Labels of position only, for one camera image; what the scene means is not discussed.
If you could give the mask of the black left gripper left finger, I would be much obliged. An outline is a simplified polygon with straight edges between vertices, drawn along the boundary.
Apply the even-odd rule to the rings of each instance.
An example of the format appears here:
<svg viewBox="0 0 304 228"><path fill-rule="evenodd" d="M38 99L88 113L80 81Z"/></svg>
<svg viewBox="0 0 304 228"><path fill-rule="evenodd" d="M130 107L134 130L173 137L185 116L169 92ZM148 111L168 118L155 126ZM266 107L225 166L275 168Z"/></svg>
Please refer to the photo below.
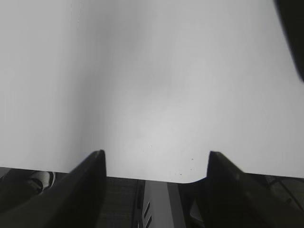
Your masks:
<svg viewBox="0 0 304 228"><path fill-rule="evenodd" d="M92 152L51 189L0 216L2 228L94 228L104 202L106 159Z"/></svg>

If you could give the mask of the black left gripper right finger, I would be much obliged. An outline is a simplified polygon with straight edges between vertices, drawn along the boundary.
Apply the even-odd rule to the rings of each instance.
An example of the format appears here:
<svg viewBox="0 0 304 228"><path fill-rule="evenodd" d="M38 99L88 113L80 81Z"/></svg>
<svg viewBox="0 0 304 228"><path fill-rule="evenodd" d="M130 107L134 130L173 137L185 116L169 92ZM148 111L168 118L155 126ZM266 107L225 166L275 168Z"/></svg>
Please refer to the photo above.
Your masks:
<svg viewBox="0 0 304 228"><path fill-rule="evenodd" d="M299 178L273 176L262 184L220 152L209 153L207 175L198 181L187 213L193 228L302 228L304 206L285 183Z"/></svg>

